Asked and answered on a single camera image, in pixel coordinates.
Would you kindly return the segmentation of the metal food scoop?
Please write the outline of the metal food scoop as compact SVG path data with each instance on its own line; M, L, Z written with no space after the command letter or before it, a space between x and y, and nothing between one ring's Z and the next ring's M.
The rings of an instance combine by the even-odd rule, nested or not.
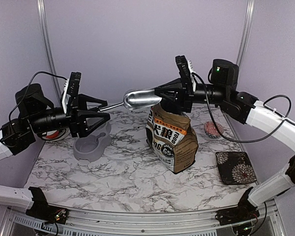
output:
M104 108L100 108L101 112L114 109L119 106L124 106L128 110L137 110L152 107L158 103L162 98L155 95L154 89L134 90L127 92L121 103L110 105Z

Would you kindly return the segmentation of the brown dog food bag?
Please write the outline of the brown dog food bag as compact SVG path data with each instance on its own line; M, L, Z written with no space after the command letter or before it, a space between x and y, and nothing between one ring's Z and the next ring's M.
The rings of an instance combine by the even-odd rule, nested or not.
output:
M177 108L161 104L150 107L146 136L154 154L174 174L195 163L197 135L190 117Z

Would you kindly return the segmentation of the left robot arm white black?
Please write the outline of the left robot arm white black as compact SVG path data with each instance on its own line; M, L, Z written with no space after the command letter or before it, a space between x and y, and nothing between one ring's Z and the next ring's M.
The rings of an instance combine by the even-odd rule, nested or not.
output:
M19 116L0 128L0 161L15 156L44 138L50 131L68 131L73 138L85 138L110 120L101 108L107 101L79 94L77 86L64 90L64 103L55 107L40 84L23 88L15 95ZM39 187L16 188L0 185L0 205L25 210L26 215L45 221L64 223L67 209L48 204Z

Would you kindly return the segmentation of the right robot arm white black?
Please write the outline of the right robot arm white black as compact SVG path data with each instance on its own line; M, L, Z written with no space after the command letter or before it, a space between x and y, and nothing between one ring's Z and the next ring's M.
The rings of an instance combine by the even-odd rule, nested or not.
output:
M238 92L238 65L224 59L214 59L208 74L209 84L205 84L185 56L177 56L176 64L180 78L156 87L155 95L171 101L187 113L194 103L213 104L234 120L273 136L295 153L295 122L266 106L257 97ZM253 219L260 215L258 206L293 187L295 154L274 176L246 190L236 207L217 211L215 218L220 225Z

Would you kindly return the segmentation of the grey double pet bowl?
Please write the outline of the grey double pet bowl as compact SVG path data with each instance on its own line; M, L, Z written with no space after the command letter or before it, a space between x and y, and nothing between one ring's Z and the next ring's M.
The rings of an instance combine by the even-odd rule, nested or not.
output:
M84 138L77 138L73 145L73 155L77 160L94 162L100 159L112 142L111 124L106 122Z

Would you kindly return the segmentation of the white orange bowl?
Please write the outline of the white orange bowl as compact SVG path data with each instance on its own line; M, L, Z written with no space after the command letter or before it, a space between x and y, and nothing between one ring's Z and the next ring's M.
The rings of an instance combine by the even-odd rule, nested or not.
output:
M53 140L53 139L56 139L59 136L59 134L60 134L59 131L50 131L50 132L47 132L45 138L48 140Z

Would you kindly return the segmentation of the red patterned small bowl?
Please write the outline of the red patterned small bowl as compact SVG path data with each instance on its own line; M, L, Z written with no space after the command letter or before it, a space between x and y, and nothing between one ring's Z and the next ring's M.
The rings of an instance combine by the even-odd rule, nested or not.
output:
M216 123L216 126L218 127L218 130L220 131L220 133L223 134L224 127L219 123ZM204 124L204 130L205 130L206 135L210 138L217 139L220 137L220 133L217 131L217 129L212 121L207 121Z

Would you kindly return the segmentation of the black floral square plate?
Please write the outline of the black floral square plate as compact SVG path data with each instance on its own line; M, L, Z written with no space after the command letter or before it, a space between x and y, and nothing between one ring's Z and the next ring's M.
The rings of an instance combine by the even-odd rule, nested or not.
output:
M220 178L225 185L244 185L257 181L248 154L243 151L215 153Z

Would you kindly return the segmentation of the front aluminium rail base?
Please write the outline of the front aluminium rail base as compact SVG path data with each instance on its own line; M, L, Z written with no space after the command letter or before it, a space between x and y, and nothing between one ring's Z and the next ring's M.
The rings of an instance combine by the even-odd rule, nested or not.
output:
M284 236L273 200L247 220L229 219L227 207L187 212L131 213L68 208L66 221L43 220L8 207L0 236Z

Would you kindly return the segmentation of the left aluminium frame post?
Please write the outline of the left aluminium frame post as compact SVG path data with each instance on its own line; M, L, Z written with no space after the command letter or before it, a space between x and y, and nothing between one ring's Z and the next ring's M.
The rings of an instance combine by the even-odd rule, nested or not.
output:
M49 70L52 74L56 75L55 63L52 55L52 47L49 38L48 32L48 24L47 24L47 16L45 11L45 1L37 0L37 10L38 10L38 19L40 23L40 28L42 32L42 38L44 43L45 54L47 57L47 62L49 66Z

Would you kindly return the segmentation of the aluminium frame post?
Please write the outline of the aluminium frame post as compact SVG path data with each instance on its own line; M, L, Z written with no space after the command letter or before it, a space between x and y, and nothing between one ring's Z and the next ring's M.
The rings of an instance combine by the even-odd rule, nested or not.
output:
M246 53L246 50L248 47L251 28L252 28L252 24L253 24L255 5L256 5L255 0L248 0L247 1L243 30L242 30L241 40L240 40L240 44L239 44L239 50L238 50L238 54L237 54L237 58L236 58L236 64L239 67L241 66L241 64L243 62L243 59L244 59L244 56L245 56L245 53Z
M52 47L49 38L48 32L48 24L47 24L47 16L45 11L45 1L37 0L37 10L38 10L38 19L40 23L40 28L42 32L42 38L44 43L45 54L47 57L47 62L49 66L49 70L52 74L56 75L55 63L52 55Z

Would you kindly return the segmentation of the right aluminium frame post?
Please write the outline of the right aluminium frame post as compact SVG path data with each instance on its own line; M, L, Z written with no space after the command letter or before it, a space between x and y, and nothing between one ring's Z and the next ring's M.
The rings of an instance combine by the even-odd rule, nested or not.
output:
M243 59L244 59L244 56L245 56L245 53L246 53L246 50L248 47L251 28L252 28L252 24L253 24L255 5L256 5L255 0L248 0L247 1L243 30L242 30L241 40L240 40L240 44L239 44L239 50L238 50L238 54L237 54L237 58L236 58L236 64L239 67L241 66L241 64L243 62Z

